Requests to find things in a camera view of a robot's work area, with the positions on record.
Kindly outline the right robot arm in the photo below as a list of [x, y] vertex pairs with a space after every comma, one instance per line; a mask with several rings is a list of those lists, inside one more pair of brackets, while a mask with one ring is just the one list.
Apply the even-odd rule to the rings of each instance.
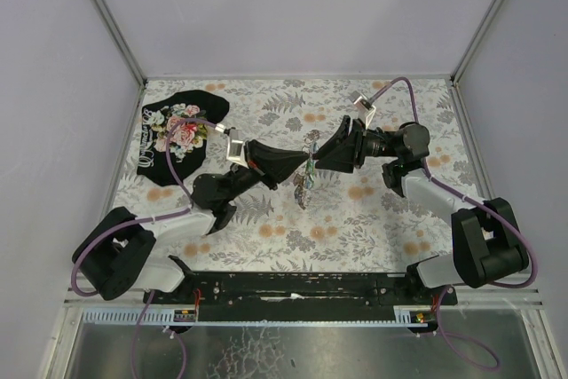
[[527, 268], [529, 252], [510, 204], [502, 198], [479, 201], [434, 178], [425, 163], [429, 143], [429, 131], [417, 122], [407, 122], [395, 131], [368, 130], [361, 120], [345, 116], [314, 155], [315, 166], [352, 173], [368, 157], [391, 159], [383, 165], [385, 186], [451, 228], [451, 253], [414, 265], [425, 288], [498, 286], [504, 278]]

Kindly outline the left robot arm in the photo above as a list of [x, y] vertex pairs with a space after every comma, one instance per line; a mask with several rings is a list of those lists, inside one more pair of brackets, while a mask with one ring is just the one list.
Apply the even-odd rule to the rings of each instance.
[[223, 230], [236, 211], [234, 199], [262, 184], [271, 190], [309, 158], [305, 151], [242, 143], [224, 174], [200, 174], [187, 206], [138, 217], [124, 207], [109, 211], [72, 255], [71, 287], [83, 297], [114, 300], [133, 288], [171, 293], [189, 268], [167, 248]]

